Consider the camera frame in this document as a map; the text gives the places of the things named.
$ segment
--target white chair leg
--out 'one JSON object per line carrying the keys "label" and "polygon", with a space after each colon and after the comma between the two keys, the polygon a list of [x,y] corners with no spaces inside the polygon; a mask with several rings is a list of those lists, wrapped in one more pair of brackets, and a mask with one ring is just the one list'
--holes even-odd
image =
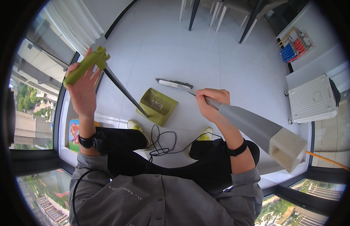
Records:
{"label": "white chair leg", "polygon": [[213,1],[213,4],[211,5],[210,14],[211,14],[211,12],[213,11],[214,5],[215,5],[215,1]]}
{"label": "white chair leg", "polygon": [[248,18],[248,16],[247,16],[247,15],[245,15],[244,20],[243,20],[243,23],[241,23],[240,27],[242,27],[242,26],[243,26],[243,24],[245,23],[246,18]]}
{"label": "white chair leg", "polygon": [[180,20],[182,19],[182,12],[184,11],[184,5],[185,5],[185,0],[182,0],[181,2],[181,8],[180,8]]}
{"label": "white chair leg", "polygon": [[223,11],[222,11],[221,16],[220,16],[220,19],[219,19],[219,23],[218,23],[218,27],[217,27],[217,32],[218,32],[218,30],[219,30],[219,27],[220,27],[220,25],[221,25],[221,22],[223,21],[223,18],[224,18],[226,9],[227,9],[227,7],[224,6]]}
{"label": "white chair leg", "polygon": [[250,32],[251,32],[251,31],[252,31],[252,29],[254,28],[254,25],[255,25],[255,23],[256,23],[257,21],[258,21],[257,19],[255,19],[255,20],[254,20],[254,22],[253,22],[252,26],[250,27],[250,29],[249,29],[248,33],[247,33],[247,34],[246,34],[246,36],[244,37],[243,42],[245,42],[245,41],[246,41],[246,39],[247,39],[247,38],[248,38],[248,36],[250,35]]}
{"label": "white chair leg", "polygon": [[216,18],[218,18],[218,15],[219,15],[219,13],[220,13],[220,10],[221,10],[221,7],[223,6],[223,2],[220,2],[220,6],[219,6],[219,10],[218,10],[218,12],[217,12],[217,15],[216,15]]}
{"label": "white chair leg", "polygon": [[213,26],[213,22],[214,22],[214,19],[215,19],[215,15],[216,15],[216,13],[218,11],[219,5],[220,5],[220,2],[217,2],[216,6],[215,6],[215,9],[214,9],[214,13],[213,13],[213,18],[211,19],[210,27]]}

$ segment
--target yellow shoelace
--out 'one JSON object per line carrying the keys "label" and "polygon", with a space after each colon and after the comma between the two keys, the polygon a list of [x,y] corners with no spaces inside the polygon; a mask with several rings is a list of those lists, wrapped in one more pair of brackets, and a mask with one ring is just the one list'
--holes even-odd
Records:
{"label": "yellow shoelace", "polygon": [[132,129],[137,129],[137,130],[140,130],[140,131],[141,131],[142,127],[139,126],[139,125],[135,125]]}
{"label": "yellow shoelace", "polygon": [[210,137],[208,137],[207,135],[202,135],[201,137],[199,137],[198,141],[204,141],[204,140],[210,140]]}

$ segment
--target hand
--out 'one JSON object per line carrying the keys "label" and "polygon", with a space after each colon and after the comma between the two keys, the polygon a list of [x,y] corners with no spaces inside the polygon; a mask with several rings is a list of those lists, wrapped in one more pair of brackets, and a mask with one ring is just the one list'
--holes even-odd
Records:
{"label": "hand", "polygon": [[[88,48],[85,58],[92,52],[92,48]],[[79,63],[74,63],[69,66],[67,75],[78,67]],[[96,110],[96,92],[95,83],[98,76],[101,73],[101,69],[98,68],[92,75],[92,71],[95,65],[90,67],[81,78],[77,80],[74,85],[67,84],[67,90],[71,96],[73,109],[78,113],[80,118],[93,119]]]}
{"label": "hand", "polygon": [[211,97],[221,103],[230,104],[230,93],[225,89],[199,89],[196,92],[196,101],[199,105],[201,114],[210,122],[217,124],[220,120],[224,119],[218,110],[208,105],[204,96]]}

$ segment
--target watch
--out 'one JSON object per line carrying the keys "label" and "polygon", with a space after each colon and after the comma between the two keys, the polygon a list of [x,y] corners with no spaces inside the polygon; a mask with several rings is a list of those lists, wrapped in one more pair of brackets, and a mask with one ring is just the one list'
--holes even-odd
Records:
{"label": "watch", "polygon": [[84,139],[79,136],[79,144],[84,148],[90,148],[92,146],[97,147],[97,149],[102,148],[103,141],[106,139],[105,134],[102,131],[97,131],[92,137]]}
{"label": "watch", "polygon": [[241,153],[243,153],[246,150],[246,148],[248,147],[247,142],[245,142],[245,141],[246,140],[244,139],[243,144],[235,150],[231,150],[225,145],[225,150],[228,152],[229,156],[238,156]]}

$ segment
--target black cloth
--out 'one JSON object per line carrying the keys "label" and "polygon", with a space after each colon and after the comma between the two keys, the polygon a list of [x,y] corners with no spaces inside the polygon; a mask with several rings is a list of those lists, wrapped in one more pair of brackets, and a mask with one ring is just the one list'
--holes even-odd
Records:
{"label": "black cloth", "polygon": [[[96,127],[96,130],[102,131],[106,136],[100,152],[108,154],[108,170],[112,175],[135,176],[149,173],[177,176],[193,180],[210,194],[222,192],[232,185],[230,156],[222,148],[222,139],[193,142],[190,156],[198,161],[183,167],[165,168],[133,152],[146,148],[146,138],[140,131],[104,127]],[[257,165],[259,148],[251,141],[246,142]]]}
{"label": "black cloth", "polygon": [[329,79],[329,83],[331,84],[331,89],[334,95],[335,106],[339,107],[340,93],[332,79]]}

